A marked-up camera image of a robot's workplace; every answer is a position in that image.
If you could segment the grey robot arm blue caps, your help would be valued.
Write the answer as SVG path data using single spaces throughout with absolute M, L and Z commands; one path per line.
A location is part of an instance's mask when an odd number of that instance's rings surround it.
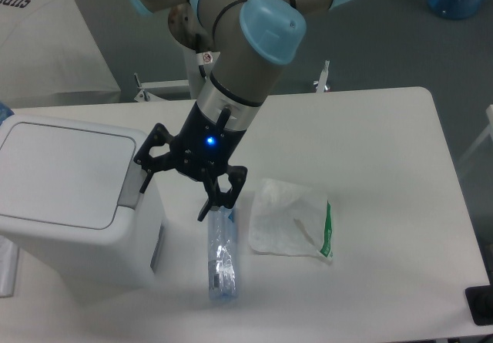
M 218 58 L 180 132 L 156 124 L 135 156 L 152 176 L 176 170 L 201 182 L 199 213 L 232 208 L 247 178 L 230 157 L 302 42 L 307 15 L 351 0 L 131 0 L 154 13 L 189 4 Z

